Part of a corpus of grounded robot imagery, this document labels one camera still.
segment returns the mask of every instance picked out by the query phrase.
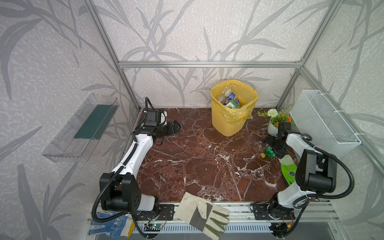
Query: potted plant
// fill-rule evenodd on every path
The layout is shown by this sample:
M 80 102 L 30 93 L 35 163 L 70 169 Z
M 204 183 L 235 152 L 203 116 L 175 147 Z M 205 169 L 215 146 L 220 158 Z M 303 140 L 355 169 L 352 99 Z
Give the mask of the potted plant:
M 291 122 L 292 118 L 287 114 L 288 111 L 280 111 L 278 112 L 275 108 L 271 108 L 268 112 L 257 112 L 259 117 L 270 117 L 268 125 L 268 133 L 272 136 L 277 137 L 278 127 L 281 122 Z

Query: transparent plastic tray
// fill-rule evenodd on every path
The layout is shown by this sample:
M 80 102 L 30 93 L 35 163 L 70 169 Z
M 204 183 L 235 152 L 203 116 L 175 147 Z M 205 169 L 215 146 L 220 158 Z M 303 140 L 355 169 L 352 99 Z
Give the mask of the transparent plastic tray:
M 118 107 L 116 97 L 90 94 L 43 156 L 54 162 L 87 162 Z

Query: red marble surface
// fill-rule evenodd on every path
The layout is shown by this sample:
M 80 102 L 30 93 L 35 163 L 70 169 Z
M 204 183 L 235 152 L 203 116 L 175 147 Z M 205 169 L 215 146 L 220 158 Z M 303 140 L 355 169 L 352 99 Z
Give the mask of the red marble surface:
M 167 119 L 177 120 L 182 130 L 147 153 L 137 176 L 142 193 L 161 202 L 179 202 L 185 191 L 234 202 L 268 201 L 285 189 L 277 157 L 260 157 L 268 119 L 257 116 L 259 110 L 242 130 L 225 137 L 212 126 L 210 108 L 166 109 Z

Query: white flower pot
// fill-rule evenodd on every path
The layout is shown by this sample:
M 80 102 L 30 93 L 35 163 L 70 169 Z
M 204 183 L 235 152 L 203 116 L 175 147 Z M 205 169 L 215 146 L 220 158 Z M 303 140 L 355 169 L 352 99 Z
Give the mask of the white flower pot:
M 269 121 L 268 134 L 270 134 L 274 137 L 277 137 L 278 132 L 279 132 L 278 129 L 271 123 L 271 121 Z

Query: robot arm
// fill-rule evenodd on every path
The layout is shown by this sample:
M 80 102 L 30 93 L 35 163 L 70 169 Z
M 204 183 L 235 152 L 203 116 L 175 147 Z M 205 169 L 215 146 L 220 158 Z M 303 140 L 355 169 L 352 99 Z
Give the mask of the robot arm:
M 330 154 L 324 154 L 325 151 L 313 146 L 308 139 L 312 140 L 309 135 L 293 132 L 289 122 L 283 122 L 279 126 L 277 138 L 269 136 L 266 139 L 279 158 L 288 154 L 286 149 L 289 146 L 300 159 L 296 181 L 285 190 L 276 193 L 270 200 L 271 218 L 279 219 L 289 215 L 294 208 L 300 207 L 299 203 L 309 194 L 321 195 L 333 192 L 336 187 L 337 162 L 329 157 Z
M 148 211 L 159 214 L 159 202 L 155 196 L 142 194 L 136 181 L 137 173 L 149 149 L 158 138 L 180 131 L 177 121 L 167 122 L 167 112 L 147 110 L 142 124 L 133 132 L 134 140 L 120 163 L 110 173 L 100 177 L 100 194 L 92 208 L 92 218 L 96 222 L 107 222 L 124 214 Z M 98 218 L 97 206 L 101 202 L 103 210 L 121 212 L 109 218 Z

